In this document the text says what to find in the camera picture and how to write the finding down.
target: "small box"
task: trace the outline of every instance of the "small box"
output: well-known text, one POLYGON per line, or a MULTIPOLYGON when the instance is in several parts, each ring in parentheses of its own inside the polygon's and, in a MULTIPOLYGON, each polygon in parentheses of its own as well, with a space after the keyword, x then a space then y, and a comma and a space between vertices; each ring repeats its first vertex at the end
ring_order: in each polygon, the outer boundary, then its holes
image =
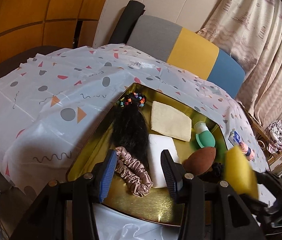
POLYGON ((233 146, 238 145, 240 142, 240 135, 235 130, 232 130, 230 132, 229 141, 232 143, 233 146))

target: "white wall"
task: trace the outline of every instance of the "white wall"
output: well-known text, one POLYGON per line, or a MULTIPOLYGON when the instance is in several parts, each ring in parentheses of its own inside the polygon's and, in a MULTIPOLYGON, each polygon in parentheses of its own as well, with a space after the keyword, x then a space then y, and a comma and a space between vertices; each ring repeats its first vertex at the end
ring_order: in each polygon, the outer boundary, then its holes
MULTIPOLYGON (((147 15, 157 16, 197 32, 221 0, 137 0, 145 4, 147 15)), ((93 47, 108 43, 129 0, 106 0, 93 47)))

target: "gold metal tray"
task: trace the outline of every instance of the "gold metal tray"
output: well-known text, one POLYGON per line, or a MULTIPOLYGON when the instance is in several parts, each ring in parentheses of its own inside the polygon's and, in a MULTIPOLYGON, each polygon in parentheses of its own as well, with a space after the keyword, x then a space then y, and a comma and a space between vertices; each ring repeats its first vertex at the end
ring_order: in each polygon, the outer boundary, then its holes
MULTIPOLYGON (((152 102, 158 101, 170 105, 185 113, 192 119, 192 127, 196 122, 204 121, 216 139, 217 156, 215 161, 222 162, 224 153, 227 151, 225 140, 219 125, 201 113, 186 106, 185 104, 167 96, 159 91, 133 83, 125 92, 140 92, 147 97, 147 102, 140 110, 147 123, 150 123, 152 102)), ((80 154, 68 170, 67 180, 76 180, 86 172, 91 172, 96 163, 102 162, 108 149, 113 148, 109 144, 112 132, 112 122, 114 119, 116 104, 111 107, 104 119, 100 122, 94 133, 82 148, 80 154)), ((152 131, 149 125, 149 133, 158 134, 152 131)), ((195 132, 192 129, 190 142, 173 139, 180 162, 186 160, 194 151, 200 147, 195 140, 195 132)), ((108 197, 105 198, 104 205, 115 209, 126 215, 142 220, 160 223, 164 225, 180 226, 184 206, 175 204, 170 198, 167 188, 151 188, 150 193, 142 198, 133 196, 126 187, 126 184, 117 174, 113 176, 108 197)))

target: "metal screw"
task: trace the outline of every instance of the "metal screw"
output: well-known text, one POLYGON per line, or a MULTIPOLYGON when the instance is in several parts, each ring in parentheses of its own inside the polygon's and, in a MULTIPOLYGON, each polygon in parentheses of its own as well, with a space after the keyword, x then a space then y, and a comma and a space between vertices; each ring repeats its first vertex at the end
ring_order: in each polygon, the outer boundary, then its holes
POLYGON ((221 187, 227 187, 229 185, 228 182, 226 182, 225 180, 220 181, 220 186, 221 187))
POLYGON ((184 175, 184 177, 185 177, 186 179, 193 179, 193 178, 194 178, 194 176, 193 176, 192 173, 186 173, 186 174, 184 175))
POLYGON ((88 173, 84 174, 83 177, 85 179, 92 179, 93 178, 93 174, 88 172, 88 173))
POLYGON ((50 186, 50 187, 54 187, 54 186, 56 186, 57 184, 58 184, 58 182, 57 182, 55 179, 49 181, 49 186, 50 186))

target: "black hair bundle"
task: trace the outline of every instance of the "black hair bundle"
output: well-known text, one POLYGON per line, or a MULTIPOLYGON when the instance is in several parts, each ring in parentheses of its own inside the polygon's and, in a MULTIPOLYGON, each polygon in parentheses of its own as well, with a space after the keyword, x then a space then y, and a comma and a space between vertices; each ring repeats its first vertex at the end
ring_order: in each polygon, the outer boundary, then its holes
POLYGON ((119 107, 113 122, 111 143, 115 147, 123 146, 144 165, 147 162, 149 147, 148 125, 139 108, 146 97, 139 93, 129 93, 119 100, 119 107))

